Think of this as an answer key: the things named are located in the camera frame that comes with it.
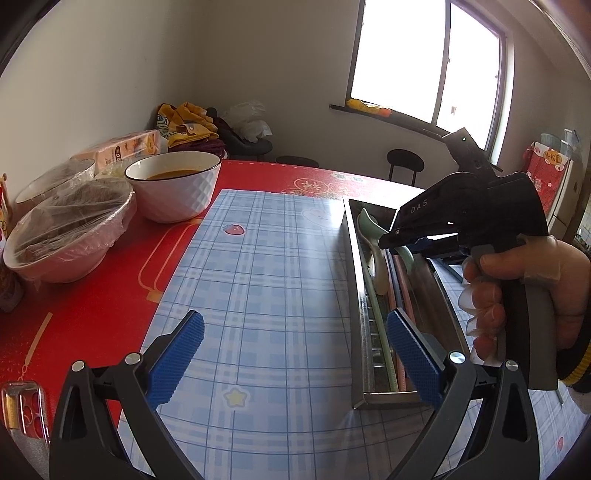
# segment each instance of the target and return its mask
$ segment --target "ceiling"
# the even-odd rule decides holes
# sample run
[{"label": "ceiling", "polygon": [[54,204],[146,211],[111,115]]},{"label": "ceiling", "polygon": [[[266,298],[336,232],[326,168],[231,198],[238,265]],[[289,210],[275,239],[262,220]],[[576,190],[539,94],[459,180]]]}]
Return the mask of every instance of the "ceiling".
[{"label": "ceiling", "polygon": [[[556,25],[530,0],[486,0],[482,5],[496,1],[507,10],[540,46],[549,61],[563,76],[588,82],[589,77],[576,53],[569,46]],[[542,4],[579,3],[584,0],[535,0]],[[591,32],[591,12],[587,11]]]},{"label": "ceiling", "polygon": [[591,4],[588,0],[532,0],[568,37],[591,77]]}]

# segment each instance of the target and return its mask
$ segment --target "clothes pile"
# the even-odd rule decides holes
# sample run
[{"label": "clothes pile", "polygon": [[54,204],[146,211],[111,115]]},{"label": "clothes pile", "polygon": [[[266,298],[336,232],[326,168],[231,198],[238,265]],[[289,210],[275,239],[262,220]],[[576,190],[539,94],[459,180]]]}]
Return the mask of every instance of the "clothes pile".
[{"label": "clothes pile", "polygon": [[217,134],[213,118],[204,108],[185,102],[178,108],[163,103],[158,108],[156,128],[168,141],[168,151],[201,151],[228,157],[226,145]]}]

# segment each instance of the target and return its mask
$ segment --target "blue gripper pad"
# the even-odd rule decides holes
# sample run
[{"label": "blue gripper pad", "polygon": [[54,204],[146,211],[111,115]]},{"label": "blue gripper pad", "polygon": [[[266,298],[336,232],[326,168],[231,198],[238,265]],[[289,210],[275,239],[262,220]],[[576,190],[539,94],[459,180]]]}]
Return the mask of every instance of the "blue gripper pad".
[{"label": "blue gripper pad", "polygon": [[390,345],[402,360],[421,400],[437,410],[443,402],[442,370],[427,352],[423,339],[419,339],[420,332],[415,331],[397,311],[388,315],[386,331]]},{"label": "blue gripper pad", "polygon": [[146,400],[152,410],[168,403],[205,335],[205,322],[198,312],[175,335],[150,372]]}]

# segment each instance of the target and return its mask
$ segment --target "window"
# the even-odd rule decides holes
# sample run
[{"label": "window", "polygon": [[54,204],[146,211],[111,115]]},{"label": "window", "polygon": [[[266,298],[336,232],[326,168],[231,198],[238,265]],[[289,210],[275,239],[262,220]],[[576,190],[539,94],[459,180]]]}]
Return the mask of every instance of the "window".
[{"label": "window", "polygon": [[492,148],[504,91],[504,36],[459,0],[361,0],[348,98],[388,121]]}]

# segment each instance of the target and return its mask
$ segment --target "red tablecloth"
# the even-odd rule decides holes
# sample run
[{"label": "red tablecloth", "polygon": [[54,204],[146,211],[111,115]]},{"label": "red tablecloth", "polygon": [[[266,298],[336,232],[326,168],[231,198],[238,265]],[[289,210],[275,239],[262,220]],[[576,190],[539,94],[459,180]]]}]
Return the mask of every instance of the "red tablecloth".
[{"label": "red tablecloth", "polygon": [[[222,189],[339,198],[398,207],[421,190],[318,168],[224,161],[214,196]],[[53,421],[71,364],[117,363],[137,351],[168,281],[201,220],[175,225],[137,214],[100,266],[71,284],[28,286],[19,306],[0,314],[0,383],[35,380],[47,393]],[[116,417],[119,408],[113,406]]]}]

